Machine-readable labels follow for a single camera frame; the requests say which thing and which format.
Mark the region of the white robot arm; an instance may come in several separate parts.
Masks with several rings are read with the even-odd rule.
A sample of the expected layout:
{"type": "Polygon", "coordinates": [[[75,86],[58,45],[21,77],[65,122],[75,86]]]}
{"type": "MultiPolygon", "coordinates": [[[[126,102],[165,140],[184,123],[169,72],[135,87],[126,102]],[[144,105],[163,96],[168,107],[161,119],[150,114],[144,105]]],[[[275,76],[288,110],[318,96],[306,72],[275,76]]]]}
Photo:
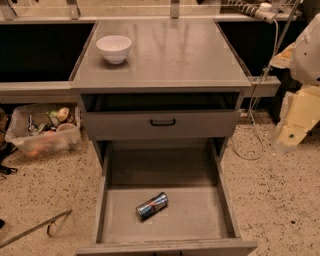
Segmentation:
{"type": "Polygon", "coordinates": [[[320,13],[294,43],[272,58],[271,65],[288,68],[291,77],[302,84],[296,93],[285,94],[276,126],[274,148],[288,152],[320,121],[320,13]]]}

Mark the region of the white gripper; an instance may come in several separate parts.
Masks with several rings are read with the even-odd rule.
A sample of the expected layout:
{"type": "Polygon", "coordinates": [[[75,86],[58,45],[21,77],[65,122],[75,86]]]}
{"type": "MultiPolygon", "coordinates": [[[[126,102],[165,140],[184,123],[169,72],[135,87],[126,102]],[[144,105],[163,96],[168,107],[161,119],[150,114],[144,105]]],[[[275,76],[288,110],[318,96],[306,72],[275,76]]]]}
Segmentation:
{"type": "Polygon", "coordinates": [[[278,151],[295,149],[319,121],[319,86],[303,85],[296,93],[287,92],[275,128],[273,147],[278,151]]]}

